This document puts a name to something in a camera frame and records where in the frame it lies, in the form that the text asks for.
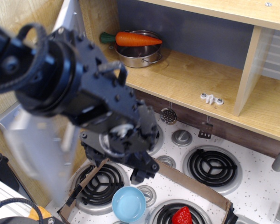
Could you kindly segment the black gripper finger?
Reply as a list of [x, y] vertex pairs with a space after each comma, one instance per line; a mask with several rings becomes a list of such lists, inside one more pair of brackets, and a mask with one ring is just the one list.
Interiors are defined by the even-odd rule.
[[144, 170], [134, 169], [130, 181], [131, 184], [140, 184], [144, 182], [145, 179], [154, 178], [154, 173], [150, 173]]
[[99, 167], [101, 163], [106, 159], [106, 157], [98, 152], [96, 149], [92, 148], [91, 146], [81, 142], [81, 145], [84, 148], [85, 155], [87, 159], [96, 167]]

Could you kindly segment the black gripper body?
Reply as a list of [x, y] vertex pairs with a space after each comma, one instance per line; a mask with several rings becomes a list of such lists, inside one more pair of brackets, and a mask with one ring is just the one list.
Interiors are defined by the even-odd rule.
[[133, 169], [144, 170], [154, 175], [159, 171], [159, 165], [148, 154], [155, 146], [157, 132], [142, 135], [141, 132], [129, 131], [123, 138], [115, 133], [93, 133], [83, 131], [79, 138], [81, 142], [91, 146], [107, 159], [126, 165]]

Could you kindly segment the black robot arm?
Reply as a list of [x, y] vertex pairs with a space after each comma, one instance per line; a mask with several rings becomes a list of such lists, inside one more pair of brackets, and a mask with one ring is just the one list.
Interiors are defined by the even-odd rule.
[[126, 165], [132, 184], [139, 184], [159, 171], [148, 154], [158, 130], [152, 107], [136, 98], [126, 78], [122, 62], [107, 61], [76, 31], [48, 35], [29, 23], [12, 35], [0, 27], [0, 94], [14, 91], [27, 112], [61, 114], [84, 128], [87, 158], [96, 166], [105, 159]]

